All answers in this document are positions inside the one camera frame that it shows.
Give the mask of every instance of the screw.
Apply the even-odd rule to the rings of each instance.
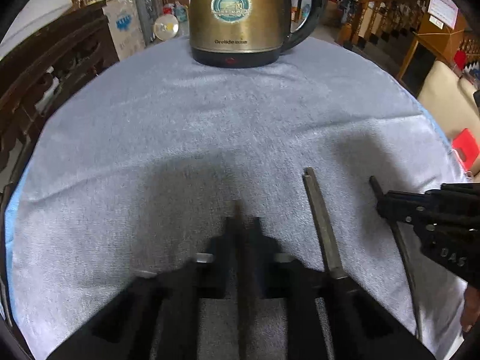
[[[215,256],[210,253],[197,253],[197,262],[200,264],[210,264],[215,260]]]
[[[139,278],[150,279],[157,276],[157,272],[150,272],[150,271],[135,271],[135,275]]]
[[[288,253],[277,253],[274,257],[275,262],[277,263],[291,263],[295,257]]]

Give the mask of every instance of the person's hand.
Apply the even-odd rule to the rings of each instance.
[[[460,324],[464,332],[468,333],[480,316],[480,291],[468,285],[465,290],[465,305],[463,306]]]

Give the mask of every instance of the beige sofa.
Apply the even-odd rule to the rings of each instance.
[[[458,76],[443,62],[435,61],[418,101],[430,112],[448,139],[468,128],[480,144],[480,115],[473,93],[476,88]],[[480,156],[472,169],[474,181],[480,182]]]

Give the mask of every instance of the wall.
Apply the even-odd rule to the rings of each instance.
[[[70,7],[71,0],[30,0],[15,18],[0,43],[0,58]]]

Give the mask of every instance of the light blue towel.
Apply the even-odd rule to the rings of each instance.
[[[8,222],[15,320],[36,359],[135,270],[172,269],[201,251],[233,199],[321,269],[305,167],[315,169],[345,269],[414,332],[404,268],[368,178],[412,192],[465,181],[431,118],[375,64],[320,40],[253,69],[206,67],[189,53],[186,40],[169,40],[116,64],[45,126]],[[440,359],[460,332],[465,283],[420,254],[411,227],[401,232],[424,343]],[[238,358],[231,293],[202,304],[199,359]],[[285,358],[281,302],[253,308],[250,357]]]

